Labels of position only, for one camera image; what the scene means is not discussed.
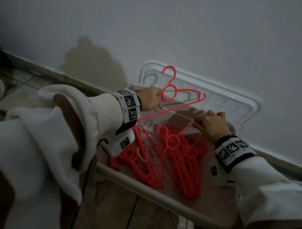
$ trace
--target white sweatshirt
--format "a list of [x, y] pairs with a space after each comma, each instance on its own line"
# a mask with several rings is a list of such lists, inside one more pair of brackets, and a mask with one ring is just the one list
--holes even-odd
[[[67, 85], [38, 93], [41, 108], [15, 108], [0, 122], [0, 228], [99, 228], [94, 206], [95, 150], [116, 131], [121, 108], [110, 94], [88, 98]], [[302, 228], [302, 183], [261, 157], [231, 172], [245, 226]]]

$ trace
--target floor tile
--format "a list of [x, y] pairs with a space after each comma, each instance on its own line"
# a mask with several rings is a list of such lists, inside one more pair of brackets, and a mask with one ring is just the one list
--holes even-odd
[[3, 83], [5, 85], [6, 92], [5, 92], [4, 96], [11, 94], [13, 91], [15, 91], [17, 88], [19, 88], [22, 85], [21, 82], [8, 78], [3, 75], [0, 75], [0, 79], [3, 81]]
[[15, 107], [32, 107], [37, 105], [36, 95], [37, 89], [23, 85], [10, 95], [0, 100], [0, 108], [10, 110]]
[[125, 229], [136, 194], [112, 181], [97, 183], [95, 202], [102, 229]]
[[139, 198], [129, 225], [129, 229], [175, 229], [177, 227], [178, 217], [174, 213], [143, 197]]
[[29, 80], [26, 84], [29, 86], [32, 86], [34, 88], [41, 89], [41, 88], [51, 85], [53, 83], [41, 78], [40, 76], [35, 76], [31, 80]]
[[21, 82], [26, 82], [28, 80], [30, 80], [31, 78], [34, 77], [34, 74], [32, 73], [28, 73], [26, 71], [14, 68], [12, 70], [12, 73], [10, 73], [9, 75], [7, 73], [4, 73], [6, 76], [9, 76], [11, 78], [20, 80]]

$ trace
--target pile of hangers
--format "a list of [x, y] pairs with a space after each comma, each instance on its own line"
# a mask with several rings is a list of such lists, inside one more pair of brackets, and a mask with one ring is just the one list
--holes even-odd
[[[165, 86], [161, 93], [161, 98], [164, 102], [171, 101], [175, 98], [177, 92], [192, 91], [198, 93], [198, 100], [189, 104], [169, 109], [157, 114], [140, 118], [139, 120], [160, 115], [172, 110], [179, 109], [203, 101], [206, 97], [203, 94], [192, 89], [177, 89], [171, 82], [176, 77], [176, 70], [173, 66], [167, 66], [163, 69], [162, 74], [168, 68], [173, 69], [174, 76]], [[174, 96], [167, 100], [164, 97], [164, 90], [167, 87], [175, 89]], [[170, 176], [175, 182], [179, 193], [188, 198], [197, 198], [200, 195], [201, 172], [198, 159], [207, 153], [207, 147], [197, 139], [187, 139], [182, 133], [191, 127], [188, 126], [182, 131], [177, 131], [169, 126], [156, 127], [157, 134], [146, 131], [142, 125], [135, 125], [132, 129], [135, 134], [136, 145], [132, 143], [118, 157], [111, 158], [110, 163], [114, 170], [119, 171], [119, 164], [124, 164], [132, 168], [140, 181], [149, 187], [156, 189], [162, 188], [163, 182]], [[154, 139], [159, 139], [159, 144], [154, 142]]]

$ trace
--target tiled floor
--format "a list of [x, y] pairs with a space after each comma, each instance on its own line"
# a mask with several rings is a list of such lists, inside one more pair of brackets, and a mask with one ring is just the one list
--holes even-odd
[[[0, 78], [5, 83], [6, 93], [0, 100], [0, 110], [14, 107], [36, 107], [35, 96], [39, 89], [58, 84], [54, 79], [35, 75], [29, 71], [0, 69]], [[186, 219], [136, 195], [135, 193], [96, 174], [97, 194], [95, 197], [102, 228], [114, 229], [183, 229]]]

